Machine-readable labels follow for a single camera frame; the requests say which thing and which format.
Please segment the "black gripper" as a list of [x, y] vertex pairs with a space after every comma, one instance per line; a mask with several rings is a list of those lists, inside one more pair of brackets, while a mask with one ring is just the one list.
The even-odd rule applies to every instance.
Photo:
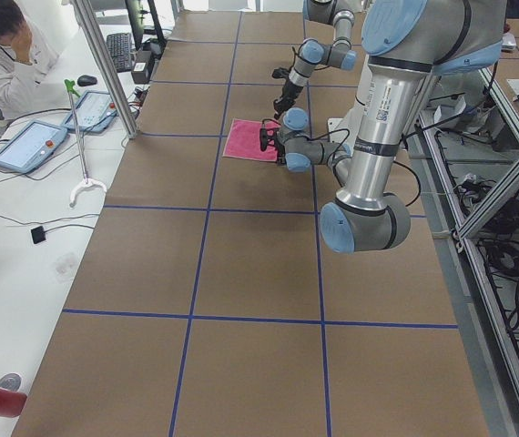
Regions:
[[278, 127], [261, 127], [259, 129], [259, 149], [265, 156], [271, 154], [272, 160], [276, 164], [283, 166], [286, 164], [286, 152], [278, 137], [279, 130]]
[[289, 110], [296, 103], [303, 89], [303, 78], [299, 76], [295, 69], [276, 68], [272, 72], [273, 78], [285, 78], [285, 83], [281, 89], [281, 95], [273, 101], [275, 119], [279, 119], [281, 114]]

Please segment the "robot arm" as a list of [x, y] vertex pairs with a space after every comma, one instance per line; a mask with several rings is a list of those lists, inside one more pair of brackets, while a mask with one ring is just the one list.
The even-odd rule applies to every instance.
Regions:
[[280, 96], [273, 101], [275, 119], [279, 119], [295, 105], [312, 74], [319, 67], [345, 71], [355, 67], [357, 54], [351, 48], [351, 35], [356, 11], [351, 1], [310, 0], [303, 3], [304, 19], [331, 26], [333, 38], [329, 44], [314, 37], [306, 38], [297, 49], [292, 49], [293, 61], [290, 67], [279, 67], [272, 71], [273, 78], [285, 80]]
[[421, 82], [432, 76], [467, 73], [500, 57], [506, 4], [503, 1], [376, 1], [361, 31], [371, 70], [361, 120], [351, 145], [308, 135], [306, 112], [295, 102], [317, 66], [350, 70], [354, 14], [345, 1], [308, 1], [308, 20], [334, 29], [329, 45], [306, 39], [274, 103], [280, 125], [259, 131], [262, 148], [273, 147], [288, 170], [328, 167], [340, 183], [320, 213], [321, 235], [334, 251], [391, 249], [411, 228], [409, 211], [386, 191], [407, 121], [416, 116]]

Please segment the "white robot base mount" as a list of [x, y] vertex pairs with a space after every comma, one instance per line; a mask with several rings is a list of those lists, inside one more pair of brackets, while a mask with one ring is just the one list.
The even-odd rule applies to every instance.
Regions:
[[351, 108], [343, 118], [331, 117], [327, 121], [332, 142], [343, 143], [352, 153], [359, 132], [363, 110], [360, 105]]

